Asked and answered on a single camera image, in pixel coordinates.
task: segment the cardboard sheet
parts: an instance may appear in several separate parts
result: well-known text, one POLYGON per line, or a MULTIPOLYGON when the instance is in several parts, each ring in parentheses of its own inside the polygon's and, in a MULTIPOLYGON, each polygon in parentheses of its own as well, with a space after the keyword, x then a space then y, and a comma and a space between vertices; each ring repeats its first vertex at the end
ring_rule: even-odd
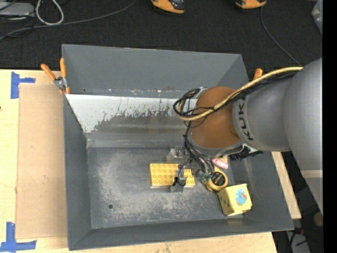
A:
POLYGON ((67 236, 63 135, 58 89, 20 84, 16 239, 67 236))

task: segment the yellow cable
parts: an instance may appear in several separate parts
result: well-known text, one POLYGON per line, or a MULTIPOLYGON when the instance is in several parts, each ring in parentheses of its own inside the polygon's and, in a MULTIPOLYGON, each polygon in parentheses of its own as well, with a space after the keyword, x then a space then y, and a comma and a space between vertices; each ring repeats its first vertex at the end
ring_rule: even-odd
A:
MULTIPOLYGON (((267 77, 270 77, 272 75, 276 75, 276 74, 279 74, 279 73, 282 73, 282 72, 291 72, 291 71, 300 71, 302 70, 303 67, 301 66, 294 66, 294 67, 285 67, 283 69, 279 69, 279 70, 274 70, 274 71, 271 71, 265 75, 262 75, 261 77, 247 83, 246 85, 242 86, 241 88, 239 88, 238 90, 236 90, 235 92, 233 92, 232 94, 230 94, 228 97, 226 97, 223 101, 219 102, 217 105, 215 105, 212 109, 209 109, 207 111, 204 111, 202 113, 199 113, 198 115, 194 116, 194 117, 185 117, 181 114, 178 114, 178 116, 180 117, 180 119, 184 120, 184 121, 194 121, 194 120, 197 120, 197 119, 200 119, 202 117, 205 117, 206 115, 209 115, 211 114, 212 112, 214 112, 215 110, 219 109, 221 106, 223 106, 229 99, 231 99, 232 97, 236 96, 238 93, 240 93, 242 90, 244 89, 247 89, 249 87, 251 87, 252 85, 254 85, 255 83, 258 83, 260 82, 261 80, 267 78, 267 77)), ((181 109, 182 109, 182 106, 183 106, 183 102, 180 103, 179 105, 179 112, 181 112, 181 109)))

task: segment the blue tape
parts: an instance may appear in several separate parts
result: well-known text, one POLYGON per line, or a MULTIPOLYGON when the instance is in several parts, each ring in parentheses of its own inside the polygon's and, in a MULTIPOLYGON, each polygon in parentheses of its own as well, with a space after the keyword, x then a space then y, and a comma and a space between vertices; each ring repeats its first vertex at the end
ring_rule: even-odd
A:
POLYGON ((19 97, 19 84, 23 82, 35 83, 35 79, 29 77, 20 79, 20 75, 12 71, 11 99, 17 99, 19 97))
POLYGON ((15 240, 15 224, 6 223, 6 241, 1 242, 0 252, 16 253, 17 250, 35 249, 36 240, 31 242, 16 242, 15 240))

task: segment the wooden table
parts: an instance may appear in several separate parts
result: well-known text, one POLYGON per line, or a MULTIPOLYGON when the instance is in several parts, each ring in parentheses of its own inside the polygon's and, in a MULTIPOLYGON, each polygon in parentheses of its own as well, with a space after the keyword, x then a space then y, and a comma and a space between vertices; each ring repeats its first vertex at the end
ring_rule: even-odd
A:
MULTIPOLYGON (((35 84, 31 85, 31 93, 36 93, 35 85, 47 85, 50 89, 56 89, 53 82, 43 71, 32 70, 0 70, 0 241, 6 238, 6 222, 16 223, 17 211, 17 163, 18 163, 18 121, 19 99, 11 99, 11 73, 14 71, 21 78, 33 77, 35 84)), ((36 131, 39 125, 32 125, 36 131)), ((281 186, 285 193, 289 211, 293 219, 301 218, 296 198, 286 171, 281 153, 273 152, 275 166, 280 176, 281 186)), ((37 240, 35 252, 68 252, 66 235, 54 237, 30 237, 18 239, 18 242, 37 240)), ((183 240, 173 242, 159 242, 154 244, 122 246, 104 249, 80 250, 79 252, 277 252, 271 232, 254 233, 249 235, 233 235, 216 238, 204 238, 195 240, 183 240)))

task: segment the black carpet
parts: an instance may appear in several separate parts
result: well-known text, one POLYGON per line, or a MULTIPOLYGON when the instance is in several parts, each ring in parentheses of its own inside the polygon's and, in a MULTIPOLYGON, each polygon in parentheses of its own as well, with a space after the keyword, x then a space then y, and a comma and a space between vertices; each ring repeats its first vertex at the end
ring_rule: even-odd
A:
MULTIPOLYGON (((17 1, 36 5, 38 0, 17 1)), ((186 11, 179 16, 158 13, 150 0, 57 1, 63 4, 64 12, 64 22, 58 26, 43 25, 36 18, 21 22, 0 19, 0 68, 31 70, 46 63, 59 70, 65 43, 237 53, 242 55, 250 79, 258 67, 269 72, 305 66, 322 57, 322 34, 311 15, 314 1, 268 0, 263 9, 244 13, 228 0, 186 0, 186 11)), ((48 22, 60 17, 50 0, 44 1, 39 12, 48 22)), ((296 163, 288 160, 286 164, 289 172, 298 171, 296 163)), ((298 177, 292 179, 296 188, 299 184, 306 187, 300 175, 292 177, 298 177)), ((281 236, 288 240, 284 233, 275 236, 279 252, 288 248, 280 244, 281 236)), ((322 239, 317 243, 321 249, 322 239)))

